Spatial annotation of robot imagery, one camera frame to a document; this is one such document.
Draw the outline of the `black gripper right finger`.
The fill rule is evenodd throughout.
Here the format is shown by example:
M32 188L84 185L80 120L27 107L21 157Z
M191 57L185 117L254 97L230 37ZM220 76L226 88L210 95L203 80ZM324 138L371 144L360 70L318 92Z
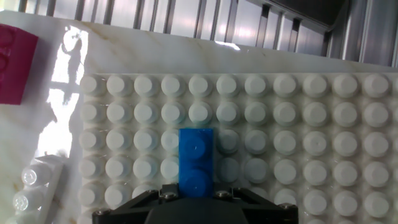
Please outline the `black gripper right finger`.
M299 208L291 203L275 204L253 191L213 184L215 223L275 223L298 224Z

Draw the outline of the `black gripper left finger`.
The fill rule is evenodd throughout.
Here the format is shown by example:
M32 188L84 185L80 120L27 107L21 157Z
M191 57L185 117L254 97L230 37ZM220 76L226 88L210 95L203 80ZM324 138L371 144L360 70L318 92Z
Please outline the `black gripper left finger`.
M160 190L144 191L118 208L101 208L94 211L92 224L150 223L156 208L179 198L178 184L165 184Z

